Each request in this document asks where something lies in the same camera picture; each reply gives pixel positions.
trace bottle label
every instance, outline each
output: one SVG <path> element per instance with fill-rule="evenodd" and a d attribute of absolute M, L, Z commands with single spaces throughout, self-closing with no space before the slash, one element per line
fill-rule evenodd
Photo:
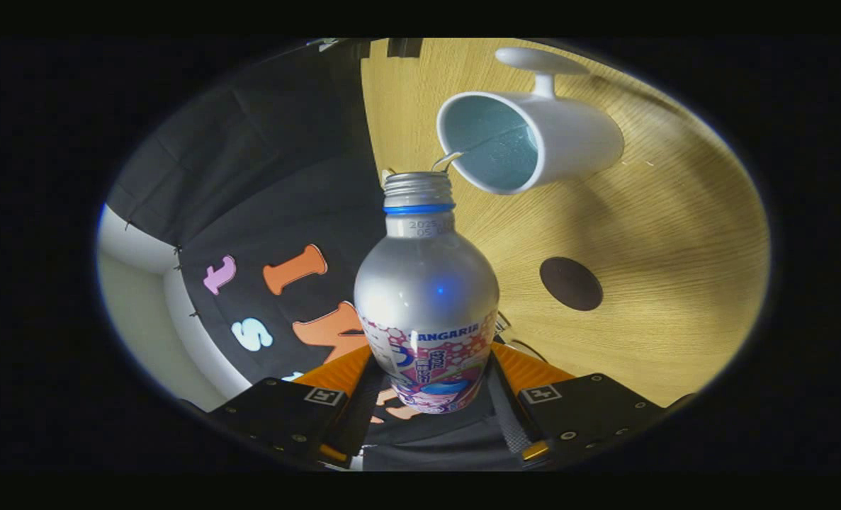
<path fill-rule="evenodd" d="M 419 330 L 373 322 L 361 316 L 373 355 L 402 402 L 427 414 L 468 406 L 482 382 L 495 314 L 442 330 Z"/>

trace dark round spot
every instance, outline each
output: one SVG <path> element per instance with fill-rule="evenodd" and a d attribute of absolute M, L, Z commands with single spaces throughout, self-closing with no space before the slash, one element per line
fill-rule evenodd
<path fill-rule="evenodd" d="M 572 259 L 546 259 L 540 265 L 540 280 L 559 303 L 570 309 L 588 311 L 602 303 L 602 287 L 597 278 Z"/>

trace aluminum bottle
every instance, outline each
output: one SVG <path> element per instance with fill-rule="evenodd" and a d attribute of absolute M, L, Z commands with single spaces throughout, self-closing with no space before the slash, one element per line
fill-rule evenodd
<path fill-rule="evenodd" d="M 449 413 L 474 399 L 499 301 L 489 261 L 455 231 L 445 172 L 385 180 L 387 236 L 356 275 L 355 308 L 379 365 L 402 402 Z"/>

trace wood grain surface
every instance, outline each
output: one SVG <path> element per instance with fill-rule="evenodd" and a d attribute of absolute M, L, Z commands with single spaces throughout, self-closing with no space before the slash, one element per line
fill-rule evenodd
<path fill-rule="evenodd" d="M 699 390 L 740 348 L 767 292 L 767 217 L 751 178 L 706 123 L 624 72 L 517 39 L 423 39 L 420 58 L 362 62 L 378 170 L 428 171 L 442 157 L 436 114 L 462 91 L 530 91 L 534 75 L 495 59 L 504 46 L 581 62 L 559 97 L 605 110 L 625 137 L 621 161 L 582 178 L 499 196 L 449 171 L 457 228 L 491 261 L 500 309 L 523 340 L 572 374 L 602 372 L 667 406 Z M 569 309 L 540 281 L 544 259 L 581 262 L 604 289 Z"/>

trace white mug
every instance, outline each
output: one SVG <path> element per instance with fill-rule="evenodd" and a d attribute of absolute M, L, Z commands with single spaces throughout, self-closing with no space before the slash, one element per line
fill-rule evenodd
<path fill-rule="evenodd" d="M 436 119 L 452 164 L 481 190 L 513 195 L 572 175 L 610 167 L 625 142 L 608 114 L 557 98 L 554 74 L 588 74 L 578 62 L 531 48 L 501 48 L 504 64 L 536 72 L 533 93 L 466 91 L 443 103 Z"/>

